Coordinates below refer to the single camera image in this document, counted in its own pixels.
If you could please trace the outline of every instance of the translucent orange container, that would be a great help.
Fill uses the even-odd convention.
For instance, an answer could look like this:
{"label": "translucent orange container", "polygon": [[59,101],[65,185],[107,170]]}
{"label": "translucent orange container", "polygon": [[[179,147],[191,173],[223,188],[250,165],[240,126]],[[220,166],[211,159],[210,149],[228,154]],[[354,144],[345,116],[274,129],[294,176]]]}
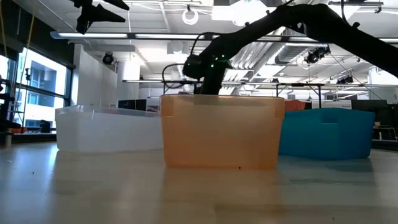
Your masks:
{"label": "translucent orange container", "polygon": [[277,164],[283,98],[164,95],[160,115],[169,167],[269,169]]}

